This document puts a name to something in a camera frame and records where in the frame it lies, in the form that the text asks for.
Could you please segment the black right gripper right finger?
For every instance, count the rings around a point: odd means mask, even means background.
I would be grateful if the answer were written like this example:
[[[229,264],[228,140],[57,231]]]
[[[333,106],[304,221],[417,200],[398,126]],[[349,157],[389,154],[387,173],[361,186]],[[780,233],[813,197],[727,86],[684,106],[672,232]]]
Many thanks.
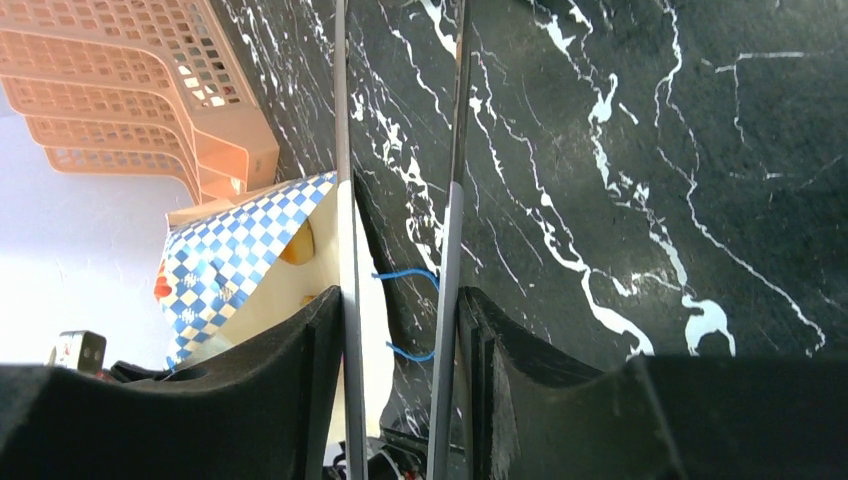
[[[459,293],[472,479],[843,479],[843,358],[637,356],[601,372]]]

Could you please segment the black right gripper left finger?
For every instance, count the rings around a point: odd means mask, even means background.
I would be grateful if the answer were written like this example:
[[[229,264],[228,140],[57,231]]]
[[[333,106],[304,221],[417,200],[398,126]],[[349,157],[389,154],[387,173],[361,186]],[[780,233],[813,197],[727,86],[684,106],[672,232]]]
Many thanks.
[[[318,479],[343,343],[332,286],[164,380],[1,369],[5,479]]]

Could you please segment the blue checkered paper bag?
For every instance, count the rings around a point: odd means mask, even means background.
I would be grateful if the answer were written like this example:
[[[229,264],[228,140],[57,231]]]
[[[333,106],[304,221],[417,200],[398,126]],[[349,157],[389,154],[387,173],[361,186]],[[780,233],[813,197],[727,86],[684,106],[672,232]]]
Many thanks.
[[[326,172],[167,215],[154,296],[174,333],[168,368],[243,343],[339,283],[345,234],[336,183]],[[285,263],[279,255],[306,220],[315,255],[301,266]]]

